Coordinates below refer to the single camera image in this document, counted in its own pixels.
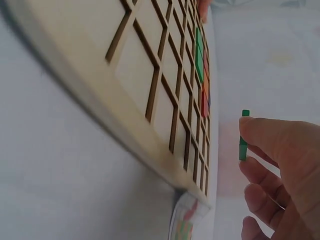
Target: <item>game board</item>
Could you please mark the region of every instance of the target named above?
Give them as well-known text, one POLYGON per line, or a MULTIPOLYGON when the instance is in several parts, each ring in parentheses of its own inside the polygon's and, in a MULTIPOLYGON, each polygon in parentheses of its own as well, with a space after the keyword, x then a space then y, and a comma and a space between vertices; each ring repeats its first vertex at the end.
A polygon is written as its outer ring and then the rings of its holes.
POLYGON ((205 199, 210 57, 197 0, 5 2, 28 46, 104 129, 205 199))

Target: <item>hand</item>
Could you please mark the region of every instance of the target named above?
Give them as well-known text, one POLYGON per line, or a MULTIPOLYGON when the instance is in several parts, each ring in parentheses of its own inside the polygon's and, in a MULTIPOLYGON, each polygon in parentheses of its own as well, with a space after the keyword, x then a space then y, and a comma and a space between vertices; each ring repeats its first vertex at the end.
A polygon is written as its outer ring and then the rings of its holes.
POLYGON ((207 22, 208 9, 212 0, 198 0, 199 14, 204 23, 207 22))
MULTIPOLYGON (((253 157, 240 163, 251 182, 249 210, 275 232, 272 240, 320 240, 320 126, 262 118, 240 119, 249 149, 279 167, 281 179, 253 157)), ((268 240, 252 217, 243 220, 242 240, 268 240)))

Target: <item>green tile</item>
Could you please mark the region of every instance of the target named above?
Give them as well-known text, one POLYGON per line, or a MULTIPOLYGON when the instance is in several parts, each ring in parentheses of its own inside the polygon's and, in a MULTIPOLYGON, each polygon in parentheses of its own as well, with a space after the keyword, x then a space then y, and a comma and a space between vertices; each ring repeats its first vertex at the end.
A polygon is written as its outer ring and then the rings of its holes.
POLYGON ((249 110, 242 110, 242 117, 249 117, 250 116, 250 111, 249 110))
POLYGON ((204 57, 204 42, 202 40, 201 31, 200 31, 199 27, 196 28, 195 35, 196 35, 195 36, 196 45, 200 48, 200 53, 203 58, 204 57))
MULTIPOLYGON (((249 117, 250 116, 250 111, 249 110, 242 110, 242 117, 249 117)), ((240 161, 245 161, 247 158, 247 149, 248 149, 248 144, 247 142, 240 136, 240 142, 239 142, 239 160, 240 161)))
POLYGON ((196 68, 196 71, 198 72, 200 82, 203 83, 205 78, 204 60, 202 59, 201 51, 198 46, 196 47, 196 51, 195 51, 195 68, 196 68))
POLYGON ((242 137, 240 137, 240 145, 239 145, 239 160, 240 161, 245 161, 247 158, 247 149, 248 145, 247 143, 241 144, 241 142, 245 142, 243 139, 241 141, 242 137))

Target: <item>finger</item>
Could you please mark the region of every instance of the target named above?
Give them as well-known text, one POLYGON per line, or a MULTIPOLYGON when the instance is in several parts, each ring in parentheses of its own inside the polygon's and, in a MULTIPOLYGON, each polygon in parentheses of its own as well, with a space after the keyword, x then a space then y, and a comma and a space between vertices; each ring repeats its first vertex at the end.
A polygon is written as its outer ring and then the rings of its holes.
POLYGON ((281 207, 286 208, 288 206, 291 197, 279 177, 262 166, 253 157, 247 157, 246 161, 241 161, 239 167, 250 183, 260 185, 263 191, 281 207))
POLYGON ((276 168, 279 168, 278 163, 276 163, 275 161, 273 161, 267 154, 265 154, 259 147, 257 146, 253 146, 253 145, 248 145, 248 149, 253 152, 254 154, 256 154, 257 156, 259 156, 260 158, 262 158, 263 160, 265 160, 267 163, 275 166, 276 168))
POLYGON ((285 211, 268 197, 262 187, 249 184, 244 190, 244 198, 249 211, 276 231, 285 211))
POLYGON ((269 240, 261 230, 257 221, 251 217, 247 216, 243 219, 242 222, 242 232, 241 239, 242 240, 269 240))
POLYGON ((258 147, 278 164, 296 161, 320 145, 320 127, 307 122, 242 117, 239 128, 249 145, 258 147))

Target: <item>fingernail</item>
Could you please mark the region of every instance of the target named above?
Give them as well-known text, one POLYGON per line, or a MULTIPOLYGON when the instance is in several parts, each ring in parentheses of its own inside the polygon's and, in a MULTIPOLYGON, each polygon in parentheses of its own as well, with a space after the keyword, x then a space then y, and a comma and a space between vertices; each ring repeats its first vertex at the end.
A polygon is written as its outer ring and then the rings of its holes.
POLYGON ((239 119, 239 124, 245 124, 246 122, 248 122, 248 121, 250 121, 250 120, 252 120, 252 119, 254 119, 253 117, 251 117, 251 116, 242 116, 242 117, 240 117, 240 119, 239 119))

